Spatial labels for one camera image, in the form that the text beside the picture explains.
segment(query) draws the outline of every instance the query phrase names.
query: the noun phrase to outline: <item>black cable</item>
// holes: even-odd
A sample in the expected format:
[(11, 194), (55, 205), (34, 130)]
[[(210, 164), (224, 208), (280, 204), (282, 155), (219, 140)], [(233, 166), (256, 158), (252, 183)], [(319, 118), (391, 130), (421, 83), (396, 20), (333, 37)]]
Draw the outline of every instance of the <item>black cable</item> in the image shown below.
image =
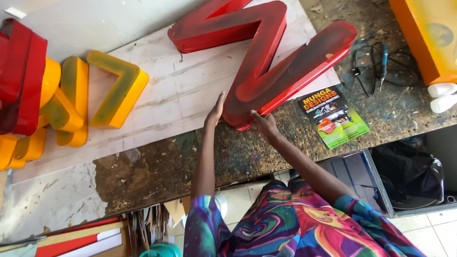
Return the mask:
[[(376, 43), (374, 43), (373, 45), (368, 45), (368, 46), (360, 47), (360, 48), (357, 49), (357, 50), (355, 51), (355, 53), (354, 53), (354, 70), (355, 70), (355, 69), (358, 69), (359, 67), (362, 67), (362, 66), (357, 66), (357, 60), (358, 60), (358, 58), (357, 58), (357, 53), (359, 52), (359, 50), (361, 50), (361, 49), (363, 49), (363, 48), (370, 48), (370, 49), (371, 49), (370, 55), (371, 55), (372, 65), (368, 65), (368, 66), (365, 66), (365, 67), (367, 67), (367, 70), (373, 68), (373, 77), (374, 77), (373, 93), (371, 93), (371, 94), (368, 93), (367, 89), (365, 88), (365, 86), (363, 85), (362, 81), (361, 81), (360, 78), (359, 78), (359, 75), (361, 75), (361, 74), (357, 74), (357, 75), (356, 75), (356, 78), (357, 78), (357, 80), (359, 81), (360, 86), (362, 87), (362, 89), (363, 89), (363, 91), (365, 92), (365, 94), (366, 94), (367, 96), (369, 96), (369, 97), (374, 96), (374, 94), (375, 94), (375, 92), (376, 92), (376, 84), (377, 84), (376, 81), (378, 80), (378, 69), (376, 68), (376, 66), (378, 66), (378, 65), (381, 64), (381, 61), (380, 61), (380, 62), (375, 62), (375, 59), (374, 59), (374, 50), (376, 50), (376, 51), (382, 53), (382, 51), (380, 51), (378, 48), (374, 47), (374, 45), (376, 45), (376, 44), (382, 44), (382, 43), (381, 43), (381, 42), (376, 42)], [(396, 64), (399, 64), (399, 65), (405, 67), (406, 69), (404, 69), (404, 70), (393, 70), (393, 69), (388, 69), (388, 71), (413, 71), (413, 72), (416, 73), (416, 75), (418, 76), (418, 78), (421, 79), (420, 72), (419, 72), (419, 70), (417, 69), (416, 60), (415, 60), (415, 58), (413, 57), (413, 55), (410, 54), (410, 53), (406, 53), (406, 52), (403, 52), (403, 51), (402, 51), (402, 50), (403, 50), (404, 48), (406, 48), (406, 47), (408, 47), (408, 46), (406, 45), (406, 46), (403, 46), (403, 47), (400, 47), (400, 48), (394, 50), (393, 52), (391, 52), (391, 53), (388, 54), (388, 58), (387, 58), (388, 60), (391, 60), (391, 61), (395, 62)], [(392, 57), (393, 54), (404, 54), (404, 55), (407, 55), (408, 57), (411, 58), (411, 60), (412, 60), (414, 63), (413, 63), (413, 65), (404, 64), (404, 63), (402, 63), (402, 62), (400, 62), (400, 61), (394, 59), (394, 58)], [(394, 84), (394, 85), (397, 85), (397, 86), (403, 86), (403, 87), (408, 87), (408, 86), (410, 86), (410, 85), (399, 84), (399, 83), (396, 83), (396, 82), (393, 82), (393, 81), (390, 81), (390, 80), (387, 80), (387, 79), (384, 80), (384, 81), (385, 81), (385, 82), (389, 82), (389, 83)]]

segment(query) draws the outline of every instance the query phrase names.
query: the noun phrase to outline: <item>red letter z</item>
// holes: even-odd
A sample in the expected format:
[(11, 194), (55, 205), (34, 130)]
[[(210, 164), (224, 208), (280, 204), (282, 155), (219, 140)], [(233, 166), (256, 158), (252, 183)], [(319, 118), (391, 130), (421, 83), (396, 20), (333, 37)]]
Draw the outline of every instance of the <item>red letter z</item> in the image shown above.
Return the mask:
[(348, 53), (357, 30), (338, 21), (268, 71), (286, 28), (286, 5), (273, 1), (242, 9), (250, 0), (208, 0), (173, 25), (168, 36), (182, 53), (254, 38), (224, 103), (223, 118), (249, 128), (250, 110), (267, 114)]

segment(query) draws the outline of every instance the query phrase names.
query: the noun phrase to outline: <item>orange box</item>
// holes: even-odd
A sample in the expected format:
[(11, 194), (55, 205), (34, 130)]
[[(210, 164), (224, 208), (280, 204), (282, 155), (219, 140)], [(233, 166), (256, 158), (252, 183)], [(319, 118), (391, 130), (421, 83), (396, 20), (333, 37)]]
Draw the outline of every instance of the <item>orange box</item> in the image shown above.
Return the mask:
[(457, 1), (389, 2), (425, 84), (457, 83)]

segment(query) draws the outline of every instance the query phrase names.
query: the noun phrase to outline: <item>black trash bag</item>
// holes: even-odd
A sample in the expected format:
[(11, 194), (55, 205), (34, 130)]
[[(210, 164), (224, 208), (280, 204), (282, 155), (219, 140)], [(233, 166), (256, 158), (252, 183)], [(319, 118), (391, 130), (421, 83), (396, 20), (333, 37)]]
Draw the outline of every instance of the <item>black trash bag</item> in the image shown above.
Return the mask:
[(409, 204), (416, 197), (444, 201), (440, 160), (401, 141), (372, 148), (372, 159), (390, 200)]

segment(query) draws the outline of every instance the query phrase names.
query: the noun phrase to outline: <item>white plastic bottle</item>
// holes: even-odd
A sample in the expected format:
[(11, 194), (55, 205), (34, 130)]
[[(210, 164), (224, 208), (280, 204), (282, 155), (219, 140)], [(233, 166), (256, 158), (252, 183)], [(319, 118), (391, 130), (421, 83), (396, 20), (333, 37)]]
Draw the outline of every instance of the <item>white plastic bottle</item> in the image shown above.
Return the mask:
[(454, 83), (437, 83), (428, 86), (429, 94), (433, 98), (447, 96), (457, 91), (457, 85)]
[(430, 102), (434, 113), (442, 113), (457, 103), (457, 95), (441, 96)]

